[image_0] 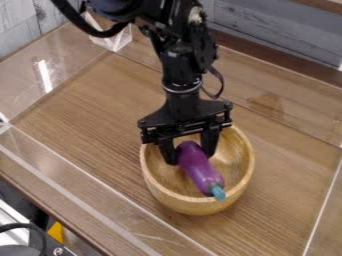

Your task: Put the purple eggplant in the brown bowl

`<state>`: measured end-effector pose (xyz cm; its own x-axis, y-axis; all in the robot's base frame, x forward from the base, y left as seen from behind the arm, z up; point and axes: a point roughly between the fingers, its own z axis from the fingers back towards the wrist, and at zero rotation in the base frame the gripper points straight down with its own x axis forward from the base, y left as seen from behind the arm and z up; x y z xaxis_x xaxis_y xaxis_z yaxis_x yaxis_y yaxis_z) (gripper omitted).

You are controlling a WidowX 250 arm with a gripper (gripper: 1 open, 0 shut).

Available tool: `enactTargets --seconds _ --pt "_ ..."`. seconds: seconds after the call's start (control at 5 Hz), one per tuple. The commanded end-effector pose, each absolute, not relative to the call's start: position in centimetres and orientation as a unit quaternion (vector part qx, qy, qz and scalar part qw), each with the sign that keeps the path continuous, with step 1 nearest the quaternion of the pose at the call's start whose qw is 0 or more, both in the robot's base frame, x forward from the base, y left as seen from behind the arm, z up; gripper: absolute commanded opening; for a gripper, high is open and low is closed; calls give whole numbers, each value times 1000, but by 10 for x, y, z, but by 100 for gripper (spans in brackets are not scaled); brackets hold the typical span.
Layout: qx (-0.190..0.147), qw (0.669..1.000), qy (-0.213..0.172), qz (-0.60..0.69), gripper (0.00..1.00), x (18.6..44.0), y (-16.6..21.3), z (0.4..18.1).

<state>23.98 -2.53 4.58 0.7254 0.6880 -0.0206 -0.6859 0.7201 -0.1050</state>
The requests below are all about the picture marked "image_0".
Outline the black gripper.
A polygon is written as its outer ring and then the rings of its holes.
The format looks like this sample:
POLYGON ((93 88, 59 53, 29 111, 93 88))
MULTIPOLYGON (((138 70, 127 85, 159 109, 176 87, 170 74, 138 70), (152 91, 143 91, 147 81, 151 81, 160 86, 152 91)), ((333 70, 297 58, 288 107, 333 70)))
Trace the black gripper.
POLYGON ((178 152, 172 139, 199 133, 203 152, 211 157, 220 131, 231 125, 231 110, 230 101, 202 99, 198 90, 186 93, 167 91, 162 107, 138 121, 142 142, 159 142, 166 163, 176 165, 178 152))

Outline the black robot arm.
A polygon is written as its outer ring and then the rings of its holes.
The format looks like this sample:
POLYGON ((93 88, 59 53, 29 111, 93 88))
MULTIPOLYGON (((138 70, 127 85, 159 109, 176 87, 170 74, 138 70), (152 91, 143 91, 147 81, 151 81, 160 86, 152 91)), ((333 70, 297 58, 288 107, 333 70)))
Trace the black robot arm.
POLYGON ((103 31, 85 21, 68 0, 51 2, 69 22, 93 37, 109 38, 135 25, 150 38, 162 63, 166 102, 138 121, 142 142, 156 144, 166 163, 174 165, 178 162, 174 139, 199 134, 204 155, 212 156, 222 129, 231 125, 232 103, 222 101, 219 93, 200 98, 206 92, 203 75, 222 74, 212 66, 218 44, 199 0, 85 0, 83 8, 113 22, 103 31))

